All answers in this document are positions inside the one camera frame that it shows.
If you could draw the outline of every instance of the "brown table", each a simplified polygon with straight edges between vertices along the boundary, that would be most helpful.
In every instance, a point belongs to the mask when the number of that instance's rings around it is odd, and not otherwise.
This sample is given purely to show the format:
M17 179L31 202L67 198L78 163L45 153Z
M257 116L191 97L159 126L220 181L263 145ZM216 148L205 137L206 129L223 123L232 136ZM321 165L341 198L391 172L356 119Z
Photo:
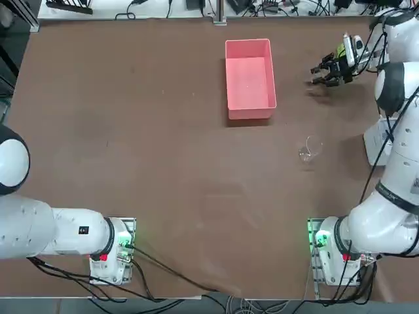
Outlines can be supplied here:
M378 117L374 75L329 90L304 82L345 31L366 36L367 22L43 26L27 46L9 120L32 157L20 194L54 207L136 217L137 245L202 284L248 298L302 298L306 220L356 205L369 172L362 134ZM278 108L267 123L232 123L224 43L251 38L270 39ZM308 135L324 142L310 166L298 156ZM139 261L157 296L202 293ZM85 256L50 262L88 271ZM375 298L417 301L415 263L380 261ZM25 260L0 267L2 296L86 296ZM143 291L140 282L136 277L128 287ZM311 281L309 287L312 298Z

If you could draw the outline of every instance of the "clear glass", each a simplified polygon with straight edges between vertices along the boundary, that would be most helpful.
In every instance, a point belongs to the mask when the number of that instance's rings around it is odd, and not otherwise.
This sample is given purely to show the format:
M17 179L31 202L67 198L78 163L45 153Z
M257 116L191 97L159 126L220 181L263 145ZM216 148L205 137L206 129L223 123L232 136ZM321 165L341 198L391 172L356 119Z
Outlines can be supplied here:
M310 135L306 139L306 146L299 149L300 159L305 163L310 163L316 156L321 154L323 142L316 135Z

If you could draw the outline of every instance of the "floor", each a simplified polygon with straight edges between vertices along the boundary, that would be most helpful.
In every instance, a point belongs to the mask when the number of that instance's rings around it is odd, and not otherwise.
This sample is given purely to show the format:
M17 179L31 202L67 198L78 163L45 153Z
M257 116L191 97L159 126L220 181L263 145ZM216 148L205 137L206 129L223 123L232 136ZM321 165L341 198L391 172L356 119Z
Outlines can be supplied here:
M221 303L225 304L226 296L215 296ZM261 302L265 307L271 303ZM282 311L283 314L291 314L299 301L292 301L287 308ZM101 305L112 314L134 314L139 311L145 311L153 308L149 301L143 300L129 300L125 304L103 304ZM89 301L83 299L3 299L0 300L0 308L2 314L28 314L28 313L43 313L43 314L102 314L103 312L92 305ZM357 313L357 314L410 314L419 311L419 304L380 304L377 302L370 302L367 305L334 305L331 307L323 307L318 304L304 304L298 310L298 314L314 314L314 313ZM204 298L203 300L190 300L183 304L168 310L167 314L180 313L201 313L201 314L222 314L224 310L220 305Z

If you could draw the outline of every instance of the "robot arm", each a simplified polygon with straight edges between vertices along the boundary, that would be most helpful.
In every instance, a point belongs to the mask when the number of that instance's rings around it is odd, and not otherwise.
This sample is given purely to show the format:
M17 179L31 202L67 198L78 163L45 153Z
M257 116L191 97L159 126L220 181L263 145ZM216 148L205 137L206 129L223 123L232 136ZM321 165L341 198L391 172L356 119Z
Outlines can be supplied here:
M135 219L104 218L89 209L51 208L11 195L25 182L29 166L24 140L0 125L0 259L89 255L91 276L113 284L129 282L132 249L126 244L134 244Z
M344 256L350 257L345 285L359 269L361 254L419 253L418 87L419 62L387 63L377 78L375 99L388 114L400 113L414 98L394 130L392 152L374 192L347 217L327 217L316 234L329 285L342 275Z
M311 69L312 83L339 86L352 82L364 71L376 71L389 61L419 61L418 27L413 10L380 11L369 26L367 42L358 35L345 34L336 52L328 54Z

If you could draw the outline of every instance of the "pink bin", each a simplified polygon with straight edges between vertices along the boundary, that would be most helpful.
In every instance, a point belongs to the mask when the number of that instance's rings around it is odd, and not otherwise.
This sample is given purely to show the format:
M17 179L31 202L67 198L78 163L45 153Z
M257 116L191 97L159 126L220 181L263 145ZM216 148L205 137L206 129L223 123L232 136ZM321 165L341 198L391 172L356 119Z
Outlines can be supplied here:
M276 108L269 39L225 42L228 118L267 119Z

